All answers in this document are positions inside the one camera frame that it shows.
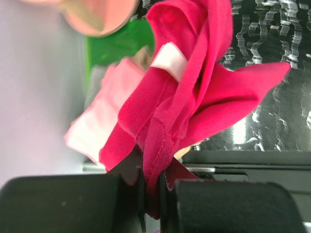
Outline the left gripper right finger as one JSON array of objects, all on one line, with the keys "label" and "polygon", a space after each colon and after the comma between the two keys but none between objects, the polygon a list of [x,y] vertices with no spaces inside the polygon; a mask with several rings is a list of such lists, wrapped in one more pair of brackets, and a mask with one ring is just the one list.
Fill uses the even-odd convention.
[{"label": "left gripper right finger", "polygon": [[304,233],[294,199],[276,183],[201,180],[173,161],[159,176],[163,233]]}]

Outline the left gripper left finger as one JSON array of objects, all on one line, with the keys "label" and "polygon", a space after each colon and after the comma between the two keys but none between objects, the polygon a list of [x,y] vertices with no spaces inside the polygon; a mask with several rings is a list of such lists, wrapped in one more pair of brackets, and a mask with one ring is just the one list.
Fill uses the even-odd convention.
[{"label": "left gripper left finger", "polygon": [[143,233],[142,153],[106,174],[17,177],[0,191],[3,233]]}]

